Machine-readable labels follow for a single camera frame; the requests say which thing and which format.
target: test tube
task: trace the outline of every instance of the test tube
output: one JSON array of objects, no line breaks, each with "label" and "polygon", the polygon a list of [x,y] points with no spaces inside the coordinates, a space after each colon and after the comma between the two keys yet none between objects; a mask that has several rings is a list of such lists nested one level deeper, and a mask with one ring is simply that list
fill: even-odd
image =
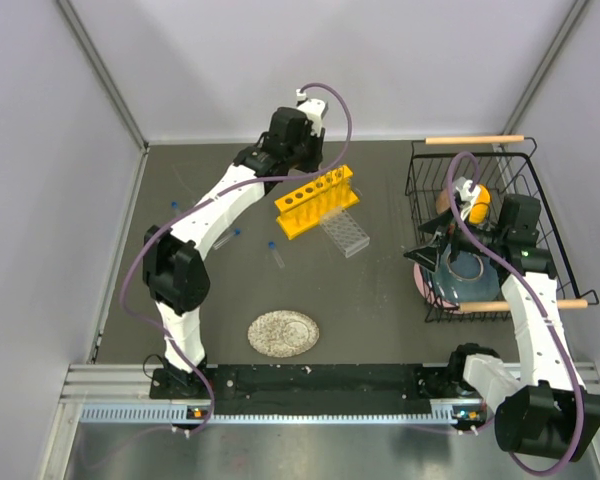
[{"label": "test tube", "polygon": [[177,217],[178,215],[182,214],[182,210],[180,210],[180,207],[178,206],[178,202],[171,202],[171,208],[173,209],[174,217]]},{"label": "test tube", "polygon": [[225,243],[227,243],[233,237],[237,237],[238,235],[240,235],[240,229],[239,228],[236,228],[235,230],[231,230],[231,231],[225,233],[218,240],[216,240],[216,243],[213,244],[213,249],[214,250],[219,249],[221,246],[223,246]]},{"label": "test tube", "polygon": [[276,263],[278,264],[278,266],[280,268],[284,268],[284,261],[282,260],[282,257],[280,256],[280,252],[278,252],[278,249],[276,248],[276,244],[273,242],[269,242],[269,249],[271,250],[271,254],[273,255],[273,258],[276,259]]}]

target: dish rack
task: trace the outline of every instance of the dish rack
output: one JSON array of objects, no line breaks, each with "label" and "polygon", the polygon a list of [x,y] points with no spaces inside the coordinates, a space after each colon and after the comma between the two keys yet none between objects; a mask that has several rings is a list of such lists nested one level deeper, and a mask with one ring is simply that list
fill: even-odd
[{"label": "dish rack", "polygon": [[[513,142],[520,142],[515,145],[515,151],[511,151]],[[480,165],[479,183],[487,187],[491,194],[487,221],[491,224],[497,222],[507,193],[529,195],[539,199],[542,213],[538,223],[540,235],[537,245],[539,248],[548,249],[553,256],[558,273],[557,298],[559,300],[585,298],[589,305],[597,305],[599,299],[596,291],[588,290],[583,293],[576,282],[545,192],[531,163],[531,157],[537,148],[535,139],[517,135],[430,138],[412,142],[405,195],[410,201],[416,243],[422,245],[431,237],[419,231],[418,227],[437,216],[436,199],[445,188],[447,170],[452,158],[462,151],[470,151]],[[456,170],[456,178],[459,176],[466,178],[473,176],[473,166],[468,158],[463,158],[460,162]],[[509,312],[461,313],[457,306],[449,306],[444,302],[426,280],[423,281],[423,289],[423,301],[428,307],[424,319],[427,323],[511,319]],[[500,294],[495,300],[504,299]]]}]

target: black wire dish rack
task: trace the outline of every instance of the black wire dish rack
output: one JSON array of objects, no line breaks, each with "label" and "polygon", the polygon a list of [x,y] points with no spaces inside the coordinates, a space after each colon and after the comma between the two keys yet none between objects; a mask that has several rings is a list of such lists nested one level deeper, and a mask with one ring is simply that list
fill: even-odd
[{"label": "black wire dish rack", "polygon": [[[538,198],[542,204],[542,213],[538,224],[540,234],[537,245],[539,248],[548,249],[553,256],[558,272],[557,298],[586,298],[590,305],[599,303],[595,290],[582,293],[578,288],[545,192],[531,163],[531,157],[538,147],[535,139],[524,137],[523,143],[517,144],[515,147],[519,151],[510,151],[512,144],[505,146],[504,143],[431,145],[429,142],[430,140],[412,142],[411,161],[405,187],[405,195],[411,204],[411,220],[416,233],[416,241],[419,245],[430,240],[431,235],[421,232],[418,227],[437,216],[436,200],[445,188],[447,170],[451,160],[460,152],[470,151],[478,159],[480,165],[481,173],[478,183],[484,185],[491,194],[487,221],[491,224],[497,222],[505,194],[518,193]],[[473,166],[466,157],[461,160],[456,170],[456,178],[459,176],[466,178],[473,176]],[[423,301],[428,307],[425,322],[507,321],[511,318],[509,312],[461,313],[458,306],[449,304],[436,293],[426,272],[421,267],[415,268],[420,269]],[[503,300],[503,298],[499,295],[495,300]]]}]

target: basket handle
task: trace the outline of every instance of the basket handle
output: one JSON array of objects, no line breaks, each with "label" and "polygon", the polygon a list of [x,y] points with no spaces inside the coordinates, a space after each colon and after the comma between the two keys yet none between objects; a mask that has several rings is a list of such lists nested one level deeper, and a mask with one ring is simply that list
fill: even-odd
[{"label": "basket handle", "polygon": [[426,145],[476,145],[479,143],[524,142],[524,135],[487,135],[482,137],[427,137]]},{"label": "basket handle", "polygon": [[[558,300],[558,308],[561,310],[587,308],[588,306],[589,302],[586,298]],[[508,302],[463,302],[458,304],[458,307],[460,313],[508,312],[511,310]]]}]

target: test tube rack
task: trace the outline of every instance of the test tube rack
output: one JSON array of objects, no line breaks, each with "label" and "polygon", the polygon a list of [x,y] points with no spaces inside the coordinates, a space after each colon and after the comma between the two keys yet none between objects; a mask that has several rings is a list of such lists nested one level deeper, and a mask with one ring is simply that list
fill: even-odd
[{"label": "test tube rack", "polygon": [[351,190],[353,171],[342,165],[275,201],[280,215],[276,219],[289,240],[320,225],[320,218],[331,210],[360,201]]}]

